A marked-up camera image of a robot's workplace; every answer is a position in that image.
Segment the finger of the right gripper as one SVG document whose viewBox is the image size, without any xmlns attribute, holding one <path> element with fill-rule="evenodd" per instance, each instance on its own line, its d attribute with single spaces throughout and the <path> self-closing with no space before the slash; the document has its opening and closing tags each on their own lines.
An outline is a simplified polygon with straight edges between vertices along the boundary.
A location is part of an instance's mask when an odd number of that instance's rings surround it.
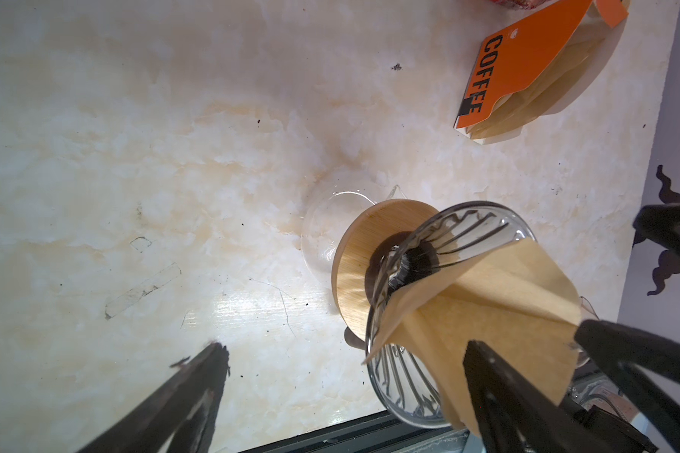
<svg viewBox="0 0 680 453">
<path fill-rule="evenodd" d="M 680 203 L 642 207 L 633 228 L 680 257 Z"/>
<path fill-rule="evenodd" d="M 680 404 L 655 384 L 654 373 L 680 385 L 680 343 L 607 321 L 586 320 L 574 340 L 680 452 Z"/>
</svg>

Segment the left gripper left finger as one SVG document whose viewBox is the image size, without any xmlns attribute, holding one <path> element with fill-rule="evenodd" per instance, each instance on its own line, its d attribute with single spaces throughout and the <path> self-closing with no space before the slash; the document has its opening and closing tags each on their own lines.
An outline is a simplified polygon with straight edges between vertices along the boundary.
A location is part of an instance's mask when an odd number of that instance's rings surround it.
<svg viewBox="0 0 680 453">
<path fill-rule="evenodd" d="M 83 452 L 207 452 L 230 375 L 230 352 L 219 342 L 205 347 L 171 379 Z"/>
</svg>

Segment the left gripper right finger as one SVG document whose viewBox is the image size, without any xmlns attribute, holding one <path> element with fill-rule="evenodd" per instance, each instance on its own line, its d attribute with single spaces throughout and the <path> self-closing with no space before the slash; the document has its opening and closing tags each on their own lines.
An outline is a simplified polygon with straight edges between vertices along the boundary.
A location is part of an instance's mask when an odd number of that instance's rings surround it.
<svg viewBox="0 0 680 453">
<path fill-rule="evenodd" d="M 610 452 L 491 347 L 470 341 L 463 360 L 480 436 L 488 452 Z"/>
</svg>

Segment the brown paper coffee filter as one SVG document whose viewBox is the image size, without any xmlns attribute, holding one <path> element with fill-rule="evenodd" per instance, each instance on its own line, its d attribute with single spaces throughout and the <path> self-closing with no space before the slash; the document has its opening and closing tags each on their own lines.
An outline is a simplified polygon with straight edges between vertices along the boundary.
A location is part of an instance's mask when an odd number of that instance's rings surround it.
<svg viewBox="0 0 680 453">
<path fill-rule="evenodd" d="M 410 304 L 438 323 L 439 353 L 420 356 L 441 387 L 442 410 L 454 428 L 479 434 L 463 364 L 470 341 L 481 341 L 557 404 L 578 361 L 573 336 L 580 296 L 535 241 L 524 239 L 463 262 L 442 277 L 446 290 Z"/>
</svg>

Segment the clear ribbed glass dripper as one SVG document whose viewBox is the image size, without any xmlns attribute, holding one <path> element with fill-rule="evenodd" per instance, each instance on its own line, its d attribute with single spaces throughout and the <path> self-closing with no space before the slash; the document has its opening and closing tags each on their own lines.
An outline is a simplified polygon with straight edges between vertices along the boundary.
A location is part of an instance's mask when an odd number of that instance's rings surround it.
<svg viewBox="0 0 680 453">
<path fill-rule="evenodd" d="M 366 327 L 366 368 L 385 409 L 416 427 L 447 428 L 441 387 L 421 354 L 438 355 L 438 323 L 411 303 L 446 290 L 441 278 L 463 262 L 508 243 L 533 239 L 520 215 L 501 204 L 457 204 L 424 220 L 383 254 Z"/>
</svg>

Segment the orange coffee filter pack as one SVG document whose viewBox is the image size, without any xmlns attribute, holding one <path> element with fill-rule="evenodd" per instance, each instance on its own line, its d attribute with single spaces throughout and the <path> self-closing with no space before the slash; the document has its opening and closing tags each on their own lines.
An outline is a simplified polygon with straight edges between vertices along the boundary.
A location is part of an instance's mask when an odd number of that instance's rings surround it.
<svg viewBox="0 0 680 453">
<path fill-rule="evenodd" d="M 486 37 L 454 127 L 486 145 L 559 113 L 583 94 L 612 57 L 627 1 L 552 1 Z"/>
</svg>

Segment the clear glass carafe brown handle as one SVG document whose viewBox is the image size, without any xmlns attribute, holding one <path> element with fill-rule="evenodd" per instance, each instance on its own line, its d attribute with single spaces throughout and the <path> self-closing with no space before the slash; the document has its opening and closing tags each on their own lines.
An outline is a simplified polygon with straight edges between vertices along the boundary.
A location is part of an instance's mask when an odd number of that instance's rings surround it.
<svg viewBox="0 0 680 453">
<path fill-rule="evenodd" d="M 300 243 L 305 263 L 322 287 L 331 287 L 334 255 L 356 218 L 381 202 L 406 198 L 399 185 L 381 186 L 364 179 L 324 183 L 313 192 Z"/>
</svg>

